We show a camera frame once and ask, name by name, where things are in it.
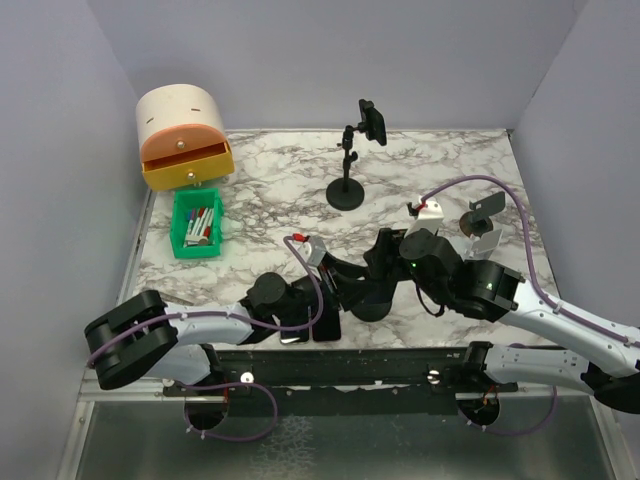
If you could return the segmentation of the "short black phone stand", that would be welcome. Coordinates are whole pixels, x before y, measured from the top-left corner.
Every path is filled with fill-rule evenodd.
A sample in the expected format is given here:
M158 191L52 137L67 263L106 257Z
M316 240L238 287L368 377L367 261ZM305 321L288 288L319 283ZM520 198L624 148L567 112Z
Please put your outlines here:
M397 284L367 282L358 290L358 301L350 312L364 322L383 320L391 311Z

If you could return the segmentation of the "black phone with pink edge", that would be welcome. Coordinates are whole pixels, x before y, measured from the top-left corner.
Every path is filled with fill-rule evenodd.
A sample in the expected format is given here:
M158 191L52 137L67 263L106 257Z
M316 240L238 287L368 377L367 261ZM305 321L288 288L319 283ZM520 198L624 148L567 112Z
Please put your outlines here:
M323 311L320 319L312 326L312 338L315 342L332 342L341 339L340 312L335 309Z

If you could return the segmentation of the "black phone with white edge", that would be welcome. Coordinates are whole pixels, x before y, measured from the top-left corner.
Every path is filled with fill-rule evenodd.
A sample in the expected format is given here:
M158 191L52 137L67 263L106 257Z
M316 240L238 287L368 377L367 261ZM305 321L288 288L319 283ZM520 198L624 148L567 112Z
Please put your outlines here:
M279 339L282 345L292 345L296 343L306 343L310 338L310 329L301 329L295 331L284 331L281 330L279 332Z

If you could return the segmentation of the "tall black phone stand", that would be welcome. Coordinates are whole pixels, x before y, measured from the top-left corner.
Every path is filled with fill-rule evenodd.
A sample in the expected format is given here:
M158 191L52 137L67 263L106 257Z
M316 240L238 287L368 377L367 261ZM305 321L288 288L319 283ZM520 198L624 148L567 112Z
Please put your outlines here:
M333 180L326 189L326 199L328 203L339 211L352 211L358 208L364 201L364 188L356 180L350 178L351 165L358 159L358 154L353 150L353 139L355 132L365 135L365 122L363 110L374 106L369 100L360 99L359 109L361 121L356 125L347 125L342 134L340 147L344 151L342 160L342 177Z

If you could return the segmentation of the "silver folding phone stand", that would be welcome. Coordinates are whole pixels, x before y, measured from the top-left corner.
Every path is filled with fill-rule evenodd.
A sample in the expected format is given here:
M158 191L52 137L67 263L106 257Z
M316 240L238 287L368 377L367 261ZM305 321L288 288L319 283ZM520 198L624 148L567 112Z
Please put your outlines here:
M470 260L488 260L501 242L503 231L492 230L477 237L472 235L465 250L465 258Z

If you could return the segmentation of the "brown round base phone stand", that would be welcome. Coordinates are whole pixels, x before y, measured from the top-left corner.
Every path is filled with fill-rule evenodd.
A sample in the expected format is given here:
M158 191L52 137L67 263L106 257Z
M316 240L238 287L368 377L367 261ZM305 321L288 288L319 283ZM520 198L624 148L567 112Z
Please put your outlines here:
M505 209L504 192L496 192L476 202L469 203L469 210L459 220L461 232L467 236L481 237L494 229L491 218Z

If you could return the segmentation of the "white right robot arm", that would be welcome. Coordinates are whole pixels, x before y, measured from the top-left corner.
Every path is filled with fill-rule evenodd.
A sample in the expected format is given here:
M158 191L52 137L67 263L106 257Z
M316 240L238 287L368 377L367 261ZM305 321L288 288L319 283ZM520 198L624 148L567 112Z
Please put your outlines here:
M639 411L639 330L536 290L532 281L492 260L462 258L427 229L385 228L365 262L375 274L406 275L434 303L471 319L501 322L554 342L519 354L491 345L459 367L461 383L481 391L492 382L561 385L629 414Z

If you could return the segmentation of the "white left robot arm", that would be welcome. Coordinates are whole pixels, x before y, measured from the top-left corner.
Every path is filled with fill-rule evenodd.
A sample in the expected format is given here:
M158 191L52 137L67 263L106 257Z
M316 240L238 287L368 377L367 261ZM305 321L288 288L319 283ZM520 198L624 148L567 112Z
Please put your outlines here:
M375 290L366 268L329 254L293 282L276 272L260 275L226 307L171 305L146 290L85 328L88 364L106 391L155 377L210 394L221 380L212 345L253 345L274 334L283 342L336 341L341 313L359 308Z

